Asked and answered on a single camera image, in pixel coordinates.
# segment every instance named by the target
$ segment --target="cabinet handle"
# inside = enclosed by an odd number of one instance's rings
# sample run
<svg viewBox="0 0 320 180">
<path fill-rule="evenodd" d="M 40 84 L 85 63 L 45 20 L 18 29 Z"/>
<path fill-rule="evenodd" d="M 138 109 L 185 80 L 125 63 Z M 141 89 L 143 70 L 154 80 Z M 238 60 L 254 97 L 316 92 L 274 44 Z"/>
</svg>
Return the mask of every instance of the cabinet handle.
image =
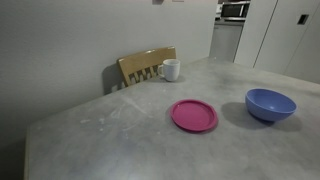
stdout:
<svg viewBox="0 0 320 180">
<path fill-rule="evenodd" d="M 308 20 L 309 14 L 301 14 L 298 25 L 304 25 Z"/>
</svg>

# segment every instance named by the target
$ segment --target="table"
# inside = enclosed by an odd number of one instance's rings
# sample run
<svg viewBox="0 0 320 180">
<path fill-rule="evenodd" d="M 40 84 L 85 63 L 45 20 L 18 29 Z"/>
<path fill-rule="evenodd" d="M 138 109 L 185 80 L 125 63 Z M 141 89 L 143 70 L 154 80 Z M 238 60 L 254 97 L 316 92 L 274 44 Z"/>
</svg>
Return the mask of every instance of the table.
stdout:
<svg viewBox="0 0 320 180">
<path fill-rule="evenodd" d="M 289 96 L 296 113 L 255 120 L 244 104 L 252 88 Z M 186 98 L 216 109 L 215 130 L 172 122 L 169 107 Z M 27 141 L 29 180 L 318 180 L 320 85 L 205 58 L 177 82 L 154 78 L 34 123 Z"/>
</svg>

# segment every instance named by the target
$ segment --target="white mug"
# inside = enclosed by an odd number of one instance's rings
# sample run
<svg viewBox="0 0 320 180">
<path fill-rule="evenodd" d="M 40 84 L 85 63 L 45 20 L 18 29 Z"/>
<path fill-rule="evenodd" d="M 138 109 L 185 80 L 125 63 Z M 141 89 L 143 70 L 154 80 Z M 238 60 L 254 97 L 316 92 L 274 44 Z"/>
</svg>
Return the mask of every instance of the white mug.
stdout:
<svg viewBox="0 0 320 180">
<path fill-rule="evenodd" d="M 158 67 L 160 76 L 166 78 L 167 81 L 175 81 L 178 79 L 180 72 L 180 61 L 177 59 L 167 59 Z"/>
</svg>

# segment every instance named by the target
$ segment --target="chair backrest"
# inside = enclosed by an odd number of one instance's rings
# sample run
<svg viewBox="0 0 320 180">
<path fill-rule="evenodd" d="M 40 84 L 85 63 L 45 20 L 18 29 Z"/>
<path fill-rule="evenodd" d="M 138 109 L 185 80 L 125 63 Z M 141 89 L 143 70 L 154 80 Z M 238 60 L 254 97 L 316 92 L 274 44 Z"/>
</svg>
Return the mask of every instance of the chair backrest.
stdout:
<svg viewBox="0 0 320 180">
<path fill-rule="evenodd" d="M 158 66 L 165 59 L 176 59 L 176 49 L 165 47 L 140 52 L 118 59 L 118 65 L 122 71 L 124 84 L 126 87 L 132 85 L 131 78 L 135 83 L 158 75 Z"/>
</svg>

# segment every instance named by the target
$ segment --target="plastic bowl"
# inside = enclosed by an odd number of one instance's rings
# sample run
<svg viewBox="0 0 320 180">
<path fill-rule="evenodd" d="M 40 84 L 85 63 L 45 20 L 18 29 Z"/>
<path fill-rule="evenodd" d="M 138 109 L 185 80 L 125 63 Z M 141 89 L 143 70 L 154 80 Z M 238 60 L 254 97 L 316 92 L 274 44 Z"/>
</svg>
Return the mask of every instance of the plastic bowl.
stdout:
<svg viewBox="0 0 320 180">
<path fill-rule="evenodd" d="M 267 89 L 251 89 L 246 95 L 248 111 L 266 121 L 281 121 L 293 114 L 297 105 L 287 96 Z"/>
</svg>

